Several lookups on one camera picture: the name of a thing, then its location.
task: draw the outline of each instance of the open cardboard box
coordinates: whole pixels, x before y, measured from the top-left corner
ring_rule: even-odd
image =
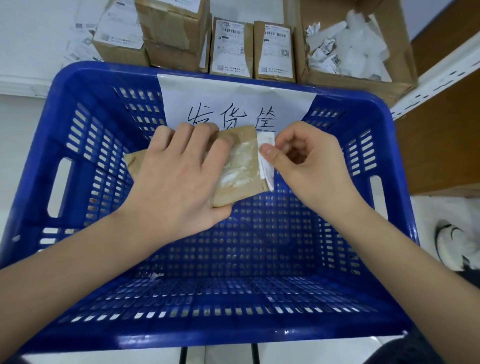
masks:
[[[329,74],[308,67],[304,29],[316,22],[326,29],[345,20],[352,9],[364,16],[375,15],[390,52],[385,66],[392,82]],[[283,0],[283,14],[285,24],[293,29],[297,83],[369,91],[390,107],[417,86],[417,69],[399,0]]]

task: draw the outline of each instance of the white floor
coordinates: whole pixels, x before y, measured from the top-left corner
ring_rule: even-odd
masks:
[[[32,142],[44,100],[0,96],[0,234],[3,232],[13,195],[20,180],[23,165]],[[433,231],[440,219],[446,219],[472,238],[480,239],[480,200],[463,198],[412,198],[413,209],[422,247],[436,256]],[[345,340],[315,340],[259,345],[262,364],[338,363],[361,364],[382,343],[391,338],[358,338]],[[28,361],[43,363],[163,363],[176,364],[179,348],[147,349],[110,352],[60,353],[29,355]],[[189,364],[250,363],[250,345],[227,345],[196,348],[189,351]]]

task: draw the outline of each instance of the fingernail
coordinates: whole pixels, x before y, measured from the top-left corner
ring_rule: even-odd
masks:
[[[270,153],[274,149],[275,147],[273,145],[265,143],[260,146],[260,153],[268,156],[268,153]]]

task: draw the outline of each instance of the blue plastic basket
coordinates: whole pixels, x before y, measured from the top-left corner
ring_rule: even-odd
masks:
[[[2,267],[122,204],[132,185],[122,153],[146,148],[155,128],[165,124],[158,73],[315,92],[304,120],[338,138],[352,179],[371,206],[370,178],[381,178],[389,221],[418,241],[394,124],[377,97],[81,62],[53,81],[3,236]],[[72,166],[60,215],[52,218],[47,206],[63,158]],[[330,339],[408,329],[408,317],[351,246],[277,173],[275,188],[237,202],[227,220],[165,246],[99,288],[22,351]],[[152,272],[162,276],[149,279]]]

